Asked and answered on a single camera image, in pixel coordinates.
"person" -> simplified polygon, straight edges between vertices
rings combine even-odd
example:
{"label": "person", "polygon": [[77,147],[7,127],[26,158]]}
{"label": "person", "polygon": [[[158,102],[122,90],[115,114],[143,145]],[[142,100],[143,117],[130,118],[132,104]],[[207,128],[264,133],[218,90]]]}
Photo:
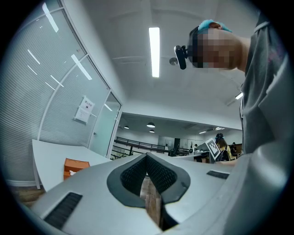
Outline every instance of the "person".
{"label": "person", "polygon": [[237,153],[237,148],[236,148],[236,143],[235,142],[233,142],[230,145],[230,149],[231,149],[231,154],[236,154]]}
{"label": "person", "polygon": [[216,135],[215,143],[220,148],[220,151],[227,150],[229,158],[230,158],[229,160],[231,160],[231,158],[232,158],[231,149],[230,149],[229,145],[226,143],[226,141],[224,140],[223,133],[218,133]]}
{"label": "person", "polygon": [[[239,110],[243,153],[253,153],[273,141],[259,104],[278,79],[277,72],[286,62],[287,53],[270,21],[261,13],[253,35],[247,39],[233,34],[223,23],[205,20],[190,32],[187,53],[194,67],[238,69],[245,73]],[[237,160],[224,163],[235,164]]]}

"ceiling light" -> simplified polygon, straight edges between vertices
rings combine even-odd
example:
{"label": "ceiling light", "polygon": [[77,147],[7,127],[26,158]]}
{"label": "ceiling light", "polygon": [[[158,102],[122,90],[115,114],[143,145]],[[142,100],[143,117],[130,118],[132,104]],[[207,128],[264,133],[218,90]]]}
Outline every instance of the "ceiling light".
{"label": "ceiling light", "polygon": [[159,78],[160,64],[160,35],[159,28],[149,28],[152,77]]}
{"label": "ceiling light", "polygon": [[[50,86],[47,82],[45,82],[48,86]],[[51,86],[50,86],[51,87]],[[55,90],[53,87],[51,87],[53,90]]]}
{"label": "ceiling light", "polygon": [[60,82],[58,82],[52,75],[50,75],[50,77],[52,77],[58,84],[60,84]]}
{"label": "ceiling light", "polygon": [[148,123],[147,126],[148,126],[148,127],[151,127],[151,128],[155,128],[154,123]]}
{"label": "ceiling light", "polygon": [[37,73],[28,65],[29,69],[33,71],[34,74],[37,75]]}
{"label": "ceiling light", "polygon": [[57,33],[57,31],[58,31],[58,27],[57,27],[55,21],[53,20],[52,15],[49,13],[49,10],[48,10],[48,8],[47,8],[46,3],[44,3],[44,4],[42,5],[42,9],[43,9],[43,12],[46,14],[46,17],[48,18],[49,23],[50,23],[51,26],[53,27],[54,31]]}
{"label": "ceiling light", "polygon": [[89,79],[92,80],[91,76],[88,74],[88,72],[85,70],[85,68],[81,65],[78,58],[73,54],[72,56],[73,61],[78,65],[82,73]]}
{"label": "ceiling light", "polygon": [[235,96],[235,98],[236,98],[237,100],[239,100],[242,96],[243,96],[243,93],[240,93],[240,94],[238,94],[237,96]]}
{"label": "ceiling light", "polygon": [[108,107],[107,104],[104,104],[104,106],[105,106],[106,108],[108,108],[110,111],[112,111],[112,109],[111,109],[110,107]]}
{"label": "ceiling light", "polygon": [[37,60],[37,58],[31,53],[31,51],[28,49],[29,54],[37,61],[38,64],[40,64],[40,62]]}

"gray shirt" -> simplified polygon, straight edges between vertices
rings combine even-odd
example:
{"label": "gray shirt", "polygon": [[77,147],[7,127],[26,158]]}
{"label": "gray shirt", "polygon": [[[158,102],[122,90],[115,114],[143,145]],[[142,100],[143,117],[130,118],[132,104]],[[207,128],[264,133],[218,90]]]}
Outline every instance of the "gray shirt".
{"label": "gray shirt", "polygon": [[251,37],[245,81],[241,86],[243,98],[240,118],[243,129],[243,151],[252,153],[274,140],[265,116],[258,105],[266,96],[266,90],[279,70],[286,50],[269,21],[260,16]]}

